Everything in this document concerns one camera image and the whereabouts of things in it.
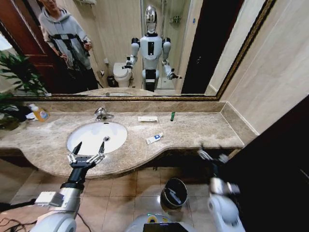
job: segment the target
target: bathroom sink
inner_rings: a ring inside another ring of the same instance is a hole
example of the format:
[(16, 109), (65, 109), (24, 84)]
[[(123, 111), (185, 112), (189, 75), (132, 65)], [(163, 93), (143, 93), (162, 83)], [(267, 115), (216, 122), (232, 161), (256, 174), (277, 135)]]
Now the bathroom sink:
[(78, 155), (93, 156), (103, 141), (104, 153), (110, 153), (120, 148), (126, 141), (127, 132), (124, 126), (114, 122), (94, 122), (86, 124), (71, 133), (67, 141), (69, 151), (83, 142)]

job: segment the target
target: toilet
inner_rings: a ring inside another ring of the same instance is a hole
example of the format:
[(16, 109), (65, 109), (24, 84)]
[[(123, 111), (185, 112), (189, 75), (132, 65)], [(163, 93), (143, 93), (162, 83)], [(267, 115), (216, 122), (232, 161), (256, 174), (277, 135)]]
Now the toilet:
[(114, 63), (113, 74), (119, 87), (129, 87), (132, 72), (131, 69), (122, 69), (125, 65), (126, 63)]

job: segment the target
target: robot chest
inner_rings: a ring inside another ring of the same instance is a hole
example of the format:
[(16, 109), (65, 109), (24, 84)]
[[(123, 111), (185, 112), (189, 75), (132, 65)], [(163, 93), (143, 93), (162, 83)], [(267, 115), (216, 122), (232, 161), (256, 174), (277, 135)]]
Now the robot chest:
[(146, 59), (157, 59), (162, 53), (161, 37), (143, 37), (140, 40), (141, 54)]

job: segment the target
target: marble countertop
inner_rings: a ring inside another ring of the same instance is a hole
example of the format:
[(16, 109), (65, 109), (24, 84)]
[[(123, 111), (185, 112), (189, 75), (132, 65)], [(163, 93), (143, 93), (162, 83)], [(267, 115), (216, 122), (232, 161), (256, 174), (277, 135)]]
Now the marble countertop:
[[(220, 113), (112, 113), (127, 129), (127, 139), (117, 150), (107, 153), (101, 163), (88, 171), (87, 178), (115, 177), (151, 161), (169, 149), (243, 148), (244, 144)], [(138, 122), (138, 116), (158, 116), (159, 122)], [(28, 122), (5, 135), (1, 148), (19, 148), (37, 168), (58, 176), (69, 176), (67, 138), (78, 127), (93, 123), (92, 113), (51, 113), (42, 123)], [(146, 138), (160, 132), (161, 140), (148, 145)]]
[(157, 93), (145, 90), (145, 89), (138, 89), (138, 88), (125, 88), (125, 87), (109, 87), (109, 88), (99, 88), (94, 90), (89, 90), (81, 93), (76, 93), (78, 95), (95, 95), (101, 96), (106, 95), (107, 93), (115, 94), (115, 93), (127, 93), (131, 96), (155, 96), (158, 95)]

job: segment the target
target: dark door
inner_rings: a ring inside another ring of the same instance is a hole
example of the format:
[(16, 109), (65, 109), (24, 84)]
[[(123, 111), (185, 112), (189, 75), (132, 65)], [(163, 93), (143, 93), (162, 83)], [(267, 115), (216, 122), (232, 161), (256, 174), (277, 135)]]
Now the dark door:
[(243, 0), (204, 0), (182, 93), (204, 94)]
[(0, 30), (14, 49), (29, 57), (42, 75), (48, 92), (70, 93), (61, 60), (45, 43), (41, 30), (22, 0), (0, 1)]
[(308, 229), (308, 106), (309, 96), (224, 166), (225, 181), (240, 188), (232, 198), (246, 231)]

